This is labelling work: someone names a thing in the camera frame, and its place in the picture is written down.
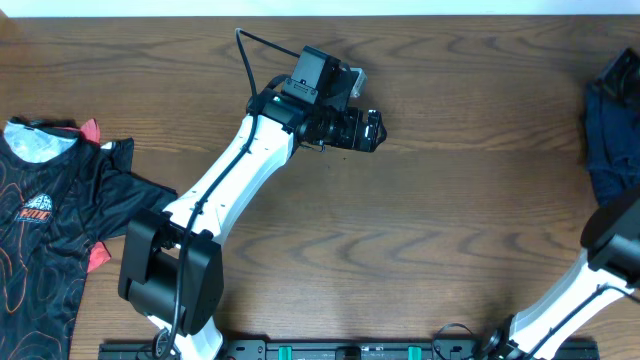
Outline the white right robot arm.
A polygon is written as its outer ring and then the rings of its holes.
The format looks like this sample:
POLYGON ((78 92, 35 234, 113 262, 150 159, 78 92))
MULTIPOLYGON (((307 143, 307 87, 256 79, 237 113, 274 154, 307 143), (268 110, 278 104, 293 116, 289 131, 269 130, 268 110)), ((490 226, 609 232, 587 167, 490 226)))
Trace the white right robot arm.
POLYGON ((569 270, 510 316, 482 359, 553 359, 565 341, 614 302, 639 300, 639 54, 622 50, 585 88, 586 168, 597 210, 569 270))

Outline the dark blue denim shorts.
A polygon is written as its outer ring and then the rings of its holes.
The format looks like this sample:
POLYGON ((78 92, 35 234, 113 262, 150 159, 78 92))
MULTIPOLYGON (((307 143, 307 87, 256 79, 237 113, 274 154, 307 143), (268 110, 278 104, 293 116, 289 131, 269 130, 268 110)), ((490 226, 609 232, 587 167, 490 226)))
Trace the dark blue denim shorts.
POLYGON ((595 82, 586 87, 587 169, 624 187, 639 184, 639 113, 608 97, 595 82))

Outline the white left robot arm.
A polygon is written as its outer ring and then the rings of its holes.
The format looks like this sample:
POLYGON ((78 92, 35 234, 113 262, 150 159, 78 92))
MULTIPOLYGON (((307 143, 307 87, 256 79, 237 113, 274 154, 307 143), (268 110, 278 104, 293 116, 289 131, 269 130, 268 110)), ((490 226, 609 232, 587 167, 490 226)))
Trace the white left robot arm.
POLYGON ((371 153, 385 141, 382 115, 349 104, 363 69, 306 46, 292 74, 253 90, 236 136, 203 177, 161 210, 129 222, 118 294, 159 331, 126 359, 214 359, 222 297, 222 248, 251 199, 298 147, 371 153))

